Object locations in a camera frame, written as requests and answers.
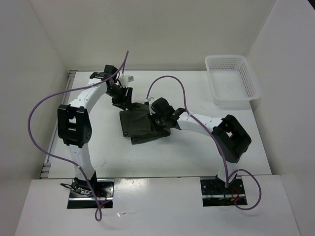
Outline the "olive green shorts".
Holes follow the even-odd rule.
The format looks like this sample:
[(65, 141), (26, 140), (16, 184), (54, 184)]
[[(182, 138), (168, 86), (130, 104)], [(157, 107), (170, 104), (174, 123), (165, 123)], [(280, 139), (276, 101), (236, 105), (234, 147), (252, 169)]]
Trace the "olive green shorts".
[(148, 115), (148, 106), (141, 103), (132, 103), (131, 110), (119, 112), (123, 136), (130, 138), (132, 145), (151, 142), (171, 135), (170, 128), (154, 130)]

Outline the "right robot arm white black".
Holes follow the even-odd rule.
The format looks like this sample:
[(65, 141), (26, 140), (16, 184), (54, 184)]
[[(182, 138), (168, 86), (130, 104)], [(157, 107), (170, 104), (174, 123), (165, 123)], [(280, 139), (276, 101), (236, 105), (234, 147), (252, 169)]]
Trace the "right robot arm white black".
[(221, 193), (229, 192), (233, 188), (238, 163), (252, 143), (251, 137), (236, 117), (227, 115), (215, 118), (191, 113), (185, 108), (175, 110), (164, 98), (148, 98), (146, 105), (149, 107), (148, 117), (153, 130), (188, 130), (213, 139), (223, 159), (223, 166), (216, 175), (216, 188)]

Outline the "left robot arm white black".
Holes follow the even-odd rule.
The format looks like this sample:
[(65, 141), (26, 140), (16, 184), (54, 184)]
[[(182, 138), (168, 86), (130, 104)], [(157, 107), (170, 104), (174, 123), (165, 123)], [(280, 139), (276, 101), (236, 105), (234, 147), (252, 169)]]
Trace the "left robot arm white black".
[(71, 191), (86, 196), (94, 196), (98, 191), (96, 171), (92, 166), (88, 142), (92, 137), (89, 113), (96, 102), (105, 94), (112, 98), (113, 106), (131, 109), (134, 80), (112, 65), (106, 65), (103, 72), (93, 72), (86, 88), (67, 105), (57, 110), (58, 136), (68, 147), (71, 160), (75, 162), (75, 177), (69, 186)]

